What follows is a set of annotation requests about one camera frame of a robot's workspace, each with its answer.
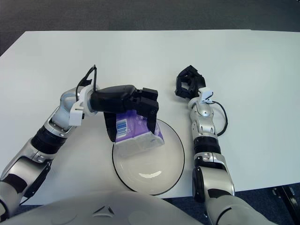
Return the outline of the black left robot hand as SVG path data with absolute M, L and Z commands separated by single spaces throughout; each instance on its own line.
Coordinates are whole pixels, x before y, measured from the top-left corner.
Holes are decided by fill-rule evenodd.
M 120 85 L 97 90 L 90 97 L 92 110 L 103 112 L 108 136 L 116 140 L 116 115 L 135 110 L 147 119 L 147 128 L 155 132 L 158 105 L 158 91 L 143 88 L 138 90 L 133 85 Z

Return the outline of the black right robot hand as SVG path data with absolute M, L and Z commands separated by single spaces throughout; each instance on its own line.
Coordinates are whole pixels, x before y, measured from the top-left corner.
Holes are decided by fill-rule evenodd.
M 206 87 L 204 77 L 193 66 L 183 69 L 176 78 L 175 95 L 192 99 L 198 97 L 198 90 Z

